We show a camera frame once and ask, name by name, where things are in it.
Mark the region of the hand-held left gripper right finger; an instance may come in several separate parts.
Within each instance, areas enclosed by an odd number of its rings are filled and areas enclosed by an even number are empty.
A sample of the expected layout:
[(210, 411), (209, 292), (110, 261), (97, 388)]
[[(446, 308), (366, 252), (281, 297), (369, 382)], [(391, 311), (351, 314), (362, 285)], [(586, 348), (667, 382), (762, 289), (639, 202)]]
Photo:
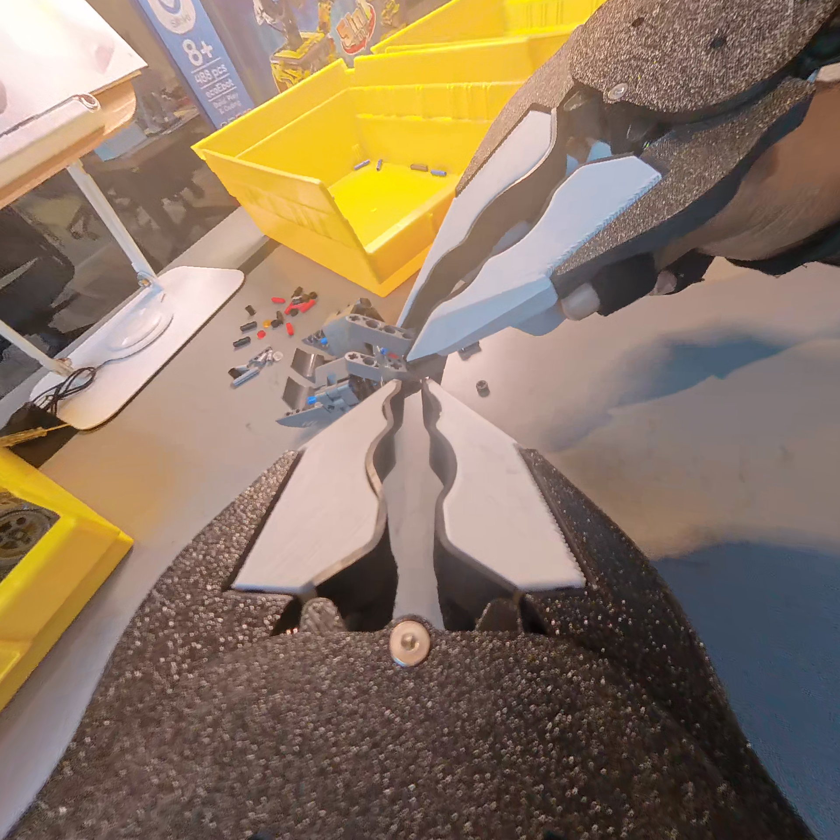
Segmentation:
[(445, 628), (474, 628), (497, 599), (585, 587), (585, 574), (519, 443), (432, 380), (429, 463), (442, 484), (434, 573)]

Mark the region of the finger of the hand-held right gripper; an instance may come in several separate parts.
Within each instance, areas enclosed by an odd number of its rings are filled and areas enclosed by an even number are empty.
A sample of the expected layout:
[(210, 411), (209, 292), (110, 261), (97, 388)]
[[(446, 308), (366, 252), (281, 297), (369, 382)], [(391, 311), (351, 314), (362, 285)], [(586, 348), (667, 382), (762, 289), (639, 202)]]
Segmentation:
[(546, 319), (558, 301), (553, 272), (661, 177), (632, 155), (583, 165), (558, 187), (517, 243), (489, 257), (465, 289), (433, 310), (407, 362), (447, 355), (506, 328)]
[(556, 112), (531, 110), (453, 199), (396, 324), (419, 333), (436, 306), (480, 268), (497, 242), (529, 211), (507, 208), (502, 194), (551, 152)]

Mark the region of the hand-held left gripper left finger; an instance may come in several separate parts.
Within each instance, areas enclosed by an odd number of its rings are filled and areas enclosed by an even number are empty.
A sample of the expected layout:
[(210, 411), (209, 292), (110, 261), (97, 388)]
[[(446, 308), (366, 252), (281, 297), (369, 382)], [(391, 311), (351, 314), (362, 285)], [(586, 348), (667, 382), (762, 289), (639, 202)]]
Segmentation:
[(402, 420), (403, 383), (393, 380), (307, 441), (248, 542), (233, 591), (325, 598), (351, 630), (392, 620), (398, 572), (383, 483)]

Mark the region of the black brick assembly coloured pins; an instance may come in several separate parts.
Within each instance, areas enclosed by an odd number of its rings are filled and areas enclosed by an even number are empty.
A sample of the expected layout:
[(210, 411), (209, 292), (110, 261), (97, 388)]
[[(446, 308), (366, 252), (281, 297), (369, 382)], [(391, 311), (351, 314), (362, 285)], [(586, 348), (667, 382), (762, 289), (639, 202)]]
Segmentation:
[(361, 382), (369, 389), (382, 388), (389, 382), (400, 382), (409, 391), (418, 390), (426, 380), (441, 382), (447, 355), (430, 355), (414, 362), (402, 356), (392, 357), (382, 349), (349, 350), (340, 359), (337, 382)]

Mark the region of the small brick parts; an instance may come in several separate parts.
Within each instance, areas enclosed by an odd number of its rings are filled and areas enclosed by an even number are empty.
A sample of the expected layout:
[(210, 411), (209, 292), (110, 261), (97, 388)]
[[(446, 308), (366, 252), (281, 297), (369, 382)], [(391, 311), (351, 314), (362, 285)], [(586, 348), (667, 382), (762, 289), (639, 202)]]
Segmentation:
[(252, 305), (245, 308), (247, 320), (238, 326), (236, 337), (231, 340), (237, 354), (227, 371), (232, 389), (253, 381), (265, 369), (285, 360), (280, 350), (282, 336), (296, 337), (296, 321), (309, 312), (318, 302), (316, 291), (306, 292), (301, 287), (286, 297), (271, 297), (272, 310), (258, 311)]

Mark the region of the grey desk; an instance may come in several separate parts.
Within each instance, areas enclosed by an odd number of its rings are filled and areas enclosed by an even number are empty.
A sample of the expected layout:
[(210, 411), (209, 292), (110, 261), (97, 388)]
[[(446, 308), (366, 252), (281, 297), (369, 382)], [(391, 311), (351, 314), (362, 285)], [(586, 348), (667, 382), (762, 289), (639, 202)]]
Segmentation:
[[(184, 253), (239, 293), (119, 415), (44, 464), (133, 550), (2, 713), (2, 834), (77, 728), (162, 571), (285, 451), (285, 360), (239, 388), (245, 306), (281, 287), (358, 290), (237, 211)], [(444, 388), (536, 448), (659, 561), (756, 753), (820, 838), (838, 838), (838, 269), (705, 282), (541, 338), (508, 330)], [(490, 396), (476, 383), (485, 380)]]

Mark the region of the person's right hand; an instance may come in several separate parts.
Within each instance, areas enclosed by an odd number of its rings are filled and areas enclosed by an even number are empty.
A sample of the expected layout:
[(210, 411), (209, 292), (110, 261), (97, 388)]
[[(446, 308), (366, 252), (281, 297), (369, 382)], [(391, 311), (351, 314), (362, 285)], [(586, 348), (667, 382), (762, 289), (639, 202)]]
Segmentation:
[(603, 316), (649, 296), (669, 296), (702, 281), (715, 258), (766, 259), (839, 222), (839, 82), (818, 78), (802, 123), (769, 148), (730, 203), (687, 236), (629, 269), (609, 267), (560, 302), (574, 321)]

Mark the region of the yellow storage bin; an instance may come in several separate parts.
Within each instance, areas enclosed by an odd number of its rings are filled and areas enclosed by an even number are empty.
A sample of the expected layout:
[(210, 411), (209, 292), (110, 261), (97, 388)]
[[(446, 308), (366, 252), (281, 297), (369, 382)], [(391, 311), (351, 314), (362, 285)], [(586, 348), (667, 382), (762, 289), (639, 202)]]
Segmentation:
[(59, 519), (1, 581), (1, 708), (47, 656), (133, 541), (63, 487), (8, 449), (1, 489)]
[(475, 82), (375, 85), (335, 61), (192, 148), (264, 235), (384, 297), (423, 264), (486, 106)]
[(509, 99), (603, 1), (455, 1), (355, 61), (375, 85), (500, 85)]

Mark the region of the grey twin engine brick model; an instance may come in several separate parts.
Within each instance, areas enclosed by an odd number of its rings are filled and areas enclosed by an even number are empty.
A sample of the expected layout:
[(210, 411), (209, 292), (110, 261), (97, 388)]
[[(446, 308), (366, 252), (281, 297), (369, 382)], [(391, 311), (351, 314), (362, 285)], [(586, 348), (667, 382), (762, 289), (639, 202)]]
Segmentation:
[(288, 410), (276, 423), (283, 427), (309, 427), (347, 413), (380, 388), (371, 390), (356, 381), (337, 381), (340, 359), (348, 351), (338, 331), (338, 321), (350, 314), (382, 320), (369, 298), (360, 297), (330, 315), (320, 329), (311, 332), (295, 350), (293, 373), (301, 381), (287, 379), (283, 400)]

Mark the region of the yellow toy bulldozer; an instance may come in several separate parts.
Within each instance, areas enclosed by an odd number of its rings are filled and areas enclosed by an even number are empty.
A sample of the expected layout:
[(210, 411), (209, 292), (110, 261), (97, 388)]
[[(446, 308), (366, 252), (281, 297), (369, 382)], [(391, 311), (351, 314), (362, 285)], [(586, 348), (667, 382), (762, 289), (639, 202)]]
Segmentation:
[(1, 489), (1, 581), (59, 519), (56, 512)]

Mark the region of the printed toy box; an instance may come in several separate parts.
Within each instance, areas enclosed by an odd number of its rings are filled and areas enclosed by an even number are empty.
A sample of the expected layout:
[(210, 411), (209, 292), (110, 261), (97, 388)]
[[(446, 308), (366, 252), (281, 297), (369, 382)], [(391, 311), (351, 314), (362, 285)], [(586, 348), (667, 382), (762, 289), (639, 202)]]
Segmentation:
[(351, 67), (439, 1), (139, 1), (211, 125), (220, 129), (334, 61)]

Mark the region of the instruction booklet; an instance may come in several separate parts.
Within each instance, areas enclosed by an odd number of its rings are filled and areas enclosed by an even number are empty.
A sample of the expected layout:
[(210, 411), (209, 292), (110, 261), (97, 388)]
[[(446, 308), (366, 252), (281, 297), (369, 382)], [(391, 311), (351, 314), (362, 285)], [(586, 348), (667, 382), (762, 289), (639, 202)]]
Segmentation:
[(102, 130), (98, 93), (144, 68), (87, 2), (2, 1), (2, 188)]

